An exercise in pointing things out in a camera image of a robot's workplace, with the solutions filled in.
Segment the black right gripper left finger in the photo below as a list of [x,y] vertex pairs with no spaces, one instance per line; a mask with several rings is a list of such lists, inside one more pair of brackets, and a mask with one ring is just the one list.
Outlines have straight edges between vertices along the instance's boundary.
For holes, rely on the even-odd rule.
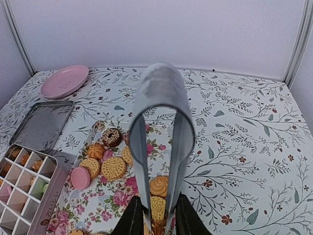
[[144,235],[143,210],[139,196],[133,196],[111,235]]

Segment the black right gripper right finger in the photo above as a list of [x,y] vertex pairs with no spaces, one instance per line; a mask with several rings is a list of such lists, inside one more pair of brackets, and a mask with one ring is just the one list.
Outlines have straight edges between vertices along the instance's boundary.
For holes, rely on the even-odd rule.
[[212,235],[205,227],[185,194],[180,193],[176,205],[177,235]]

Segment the green sandwich cookie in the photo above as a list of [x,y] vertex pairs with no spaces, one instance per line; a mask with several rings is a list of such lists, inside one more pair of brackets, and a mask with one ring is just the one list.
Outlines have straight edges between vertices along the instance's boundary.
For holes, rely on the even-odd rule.
[[47,188],[48,188],[48,184],[45,184],[42,188],[42,194],[46,192]]

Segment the metal tongs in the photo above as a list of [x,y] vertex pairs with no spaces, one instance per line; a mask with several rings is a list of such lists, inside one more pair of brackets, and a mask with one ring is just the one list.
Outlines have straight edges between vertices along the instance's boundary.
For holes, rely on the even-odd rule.
[[[165,132],[166,137],[172,140],[172,145],[167,148],[168,188],[160,221],[157,221],[156,210],[151,205],[147,125],[158,127],[158,132]],[[141,75],[136,90],[133,118],[129,126],[129,148],[134,158],[134,173],[146,225],[154,235],[166,235],[171,229],[194,145],[195,128],[181,73],[167,63],[150,65]]]

